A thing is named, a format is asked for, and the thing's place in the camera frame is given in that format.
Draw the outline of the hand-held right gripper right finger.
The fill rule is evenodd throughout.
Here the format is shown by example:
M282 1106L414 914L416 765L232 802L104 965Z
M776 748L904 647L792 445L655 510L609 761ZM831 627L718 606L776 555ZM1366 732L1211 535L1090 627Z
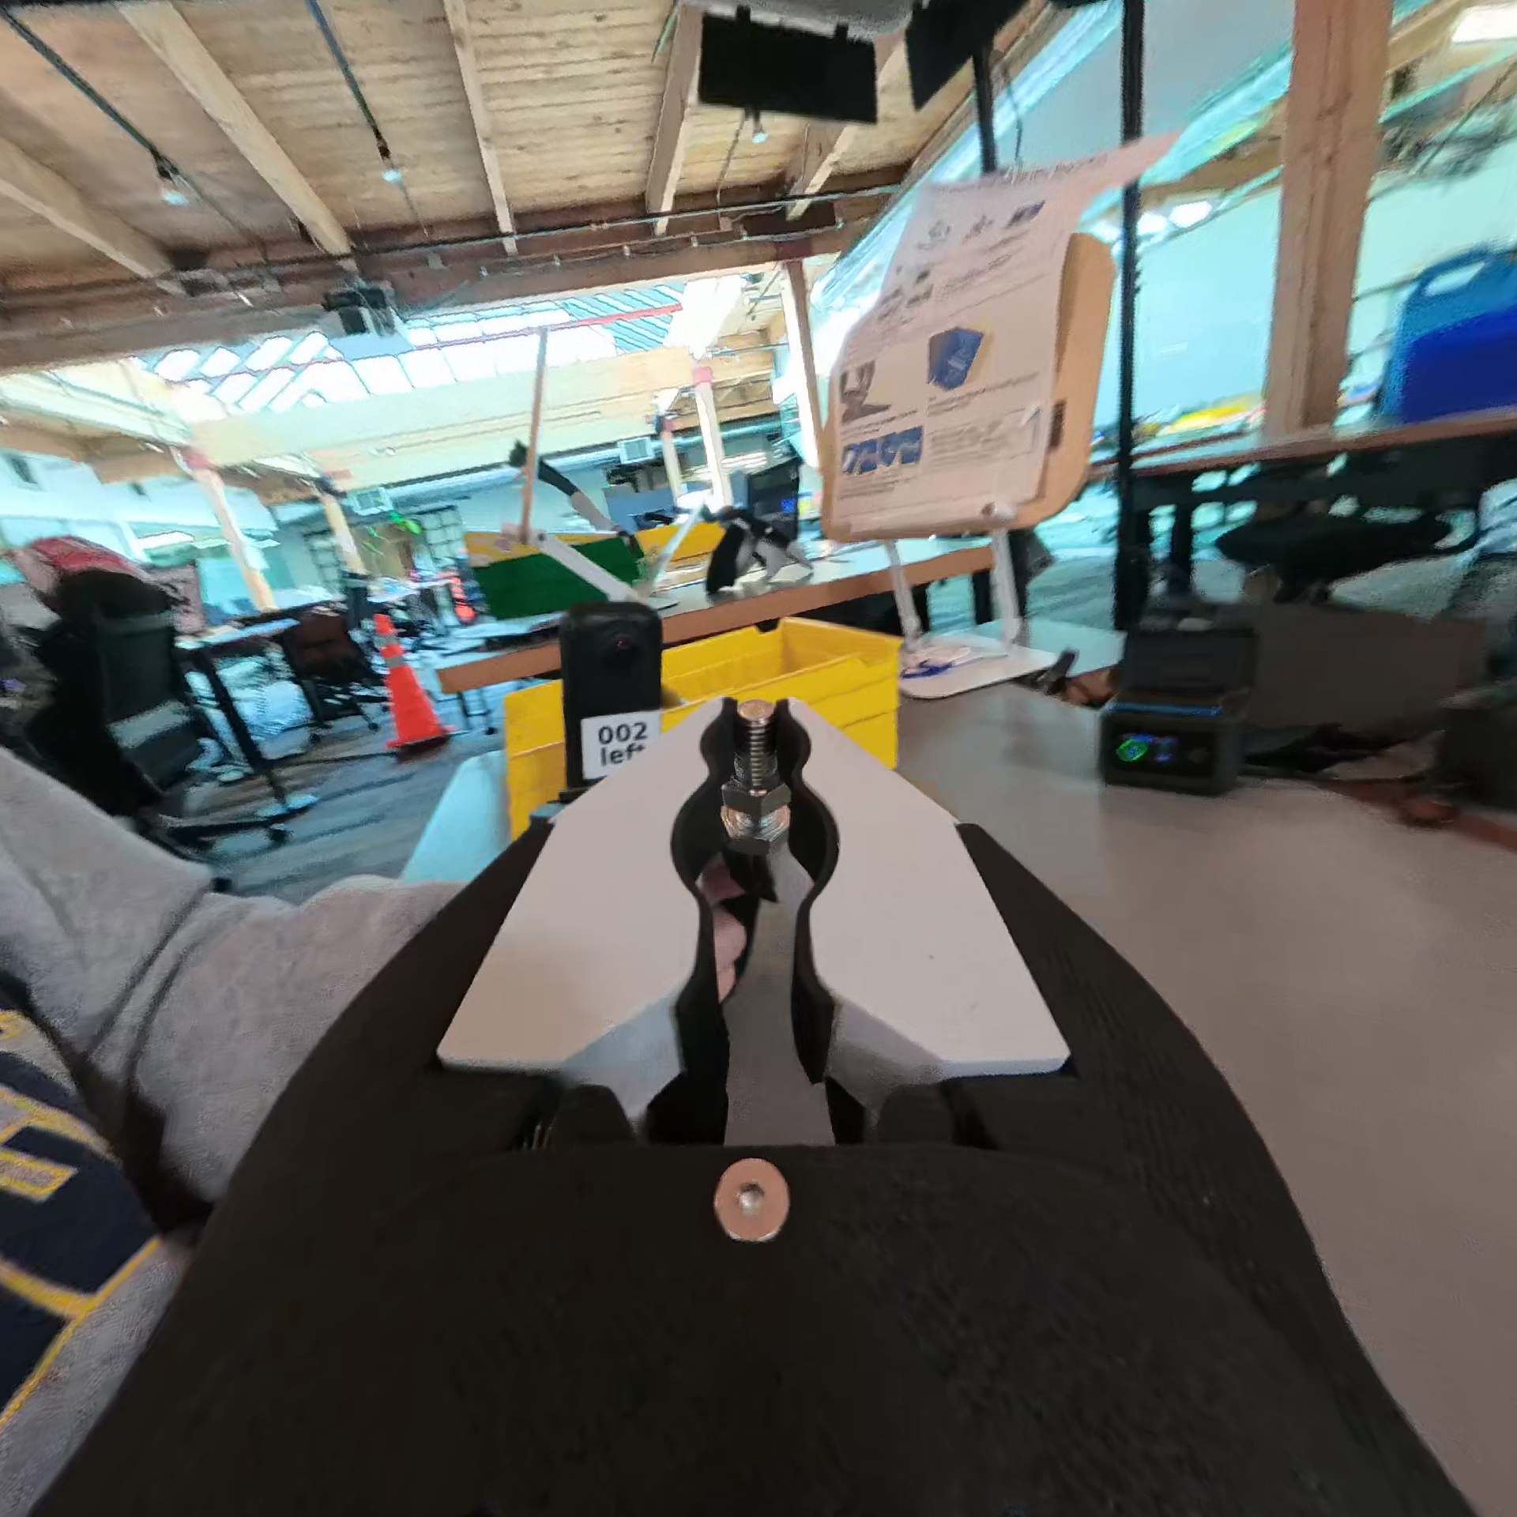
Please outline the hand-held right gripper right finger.
M875 1124L907 1090L1061 1073L1070 1044L956 817L799 700L781 768L808 1081Z

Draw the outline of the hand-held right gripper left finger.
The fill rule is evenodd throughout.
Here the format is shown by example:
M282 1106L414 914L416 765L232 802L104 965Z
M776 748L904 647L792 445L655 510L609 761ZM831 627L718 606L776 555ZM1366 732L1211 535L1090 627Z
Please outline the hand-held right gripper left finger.
M729 705L716 700L521 844L537 857L438 1048L447 1070L608 1088L649 1117L729 1102L712 904Z

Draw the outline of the silver threaded bolt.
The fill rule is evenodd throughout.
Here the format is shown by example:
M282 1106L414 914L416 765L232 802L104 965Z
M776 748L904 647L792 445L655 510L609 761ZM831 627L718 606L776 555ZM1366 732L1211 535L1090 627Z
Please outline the silver threaded bolt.
M734 770L727 784L741 784L756 790L785 784L777 743L776 705L759 698L739 703L734 714ZM739 853L765 858L785 842L785 837L770 844L756 840L730 842Z

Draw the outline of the yellow plastic bin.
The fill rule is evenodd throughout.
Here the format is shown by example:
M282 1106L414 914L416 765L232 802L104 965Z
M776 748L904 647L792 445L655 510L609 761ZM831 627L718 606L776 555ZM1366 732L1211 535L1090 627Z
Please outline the yellow plastic bin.
M671 700L658 721L671 732L727 696L772 703L797 698L886 768L897 770L900 647L900 638L786 618L772 633L743 629L667 649L662 676ZM568 788L564 734L562 683L506 698L503 795L510 840Z

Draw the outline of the person's left hand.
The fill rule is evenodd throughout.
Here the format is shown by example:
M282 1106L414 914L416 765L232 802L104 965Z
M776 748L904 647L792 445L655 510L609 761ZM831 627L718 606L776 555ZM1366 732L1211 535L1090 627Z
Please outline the person's left hand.
M750 867L734 867L727 857L714 857L703 867L698 889L712 920L716 994L723 1007L745 974L763 893Z

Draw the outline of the green plastic bin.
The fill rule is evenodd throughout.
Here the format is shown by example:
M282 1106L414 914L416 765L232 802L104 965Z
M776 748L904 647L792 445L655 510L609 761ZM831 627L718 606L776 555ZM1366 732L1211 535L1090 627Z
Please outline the green plastic bin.
M557 537L618 580L640 586L644 551L635 537L600 533ZM499 620L530 620L562 615L584 604L608 602L557 562L517 544L505 546L501 533L467 533L465 546L487 607Z

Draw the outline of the white board on stand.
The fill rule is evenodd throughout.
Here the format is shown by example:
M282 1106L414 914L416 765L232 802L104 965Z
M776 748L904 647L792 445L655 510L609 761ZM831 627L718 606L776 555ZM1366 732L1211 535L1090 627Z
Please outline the white board on stand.
M653 595L636 584L618 580L580 550L566 544L561 537L535 526L534 510L539 485L539 443L544 418L544 389L548 369L548 344L555 329L537 331L537 364L534 380L534 403L526 438L526 461L521 483L519 521L503 526L505 546L523 546L559 564L568 575L597 589L608 602L638 602L653 606Z

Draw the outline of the orange traffic cone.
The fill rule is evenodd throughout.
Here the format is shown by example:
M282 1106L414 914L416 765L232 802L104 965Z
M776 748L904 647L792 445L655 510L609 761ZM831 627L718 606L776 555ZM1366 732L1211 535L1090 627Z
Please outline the orange traffic cone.
M441 719L387 613L373 616L373 635L385 663L385 690L393 719L387 748L393 754L413 754L450 743L458 730Z

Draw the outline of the black equipment case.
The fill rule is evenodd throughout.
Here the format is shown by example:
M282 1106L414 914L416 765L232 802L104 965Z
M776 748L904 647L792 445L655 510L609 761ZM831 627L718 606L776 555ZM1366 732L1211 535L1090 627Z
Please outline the black equipment case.
M1258 678L1260 633L1247 620L1211 606L1144 616L1101 712L1101 781L1202 797L1236 790Z

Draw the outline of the instruction sheet clipboard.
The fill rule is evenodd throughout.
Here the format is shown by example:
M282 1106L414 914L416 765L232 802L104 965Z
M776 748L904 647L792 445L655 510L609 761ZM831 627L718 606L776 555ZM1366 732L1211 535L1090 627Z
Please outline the instruction sheet clipboard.
M1086 476L1115 262L1079 226L1182 132L922 192L830 378L835 542L1025 530Z

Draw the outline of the black office chair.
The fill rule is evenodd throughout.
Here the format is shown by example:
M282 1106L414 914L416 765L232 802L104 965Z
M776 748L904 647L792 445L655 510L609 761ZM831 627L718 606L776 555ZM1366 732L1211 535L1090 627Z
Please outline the black office chair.
M190 822L183 806L207 732L180 656L172 604L152 580L89 569L59 580L55 620L37 649L46 694L24 719L35 763L145 842L199 862L217 842L261 833L281 846L317 797L290 793L252 766L273 804L223 822Z

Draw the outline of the person's grey sweatshirt torso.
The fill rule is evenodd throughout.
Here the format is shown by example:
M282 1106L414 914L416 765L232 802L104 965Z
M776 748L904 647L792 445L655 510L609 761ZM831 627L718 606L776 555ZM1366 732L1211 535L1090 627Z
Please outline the person's grey sweatshirt torso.
M3 1514L30 1514L95 1431L180 1290L66 1063L3 1010Z

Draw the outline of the wooden shelf table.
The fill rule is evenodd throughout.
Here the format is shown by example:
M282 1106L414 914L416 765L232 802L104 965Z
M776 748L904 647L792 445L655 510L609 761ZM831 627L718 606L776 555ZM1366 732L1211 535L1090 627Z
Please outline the wooden shelf table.
M1514 409L1119 459L1113 625L1139 625L1157 595L1191 598L1205 506L1256 508L1218 539L1220 555L1274 575L1278 602L1321 602L1382 568L1465 555L1487 494L1514 474Z

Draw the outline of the black overhead panel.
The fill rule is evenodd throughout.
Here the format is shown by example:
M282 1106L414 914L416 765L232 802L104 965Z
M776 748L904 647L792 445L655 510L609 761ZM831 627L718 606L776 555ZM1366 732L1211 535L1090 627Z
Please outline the black overhead panel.
M1027 2L915 4L904 35L913 89L931 96L987 51Z
M766 22L748 6L701 13L696 98L748 118L792 116L853 127L880 122L875 42L844 24L830 31Z

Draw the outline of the plain wooden post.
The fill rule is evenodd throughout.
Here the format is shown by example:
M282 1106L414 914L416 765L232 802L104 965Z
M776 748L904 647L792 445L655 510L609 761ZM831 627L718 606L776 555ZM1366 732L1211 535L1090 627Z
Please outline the plain wooden post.
M1283 113L1267 439L1334 425L1350 365L1393 2L1297 2Z

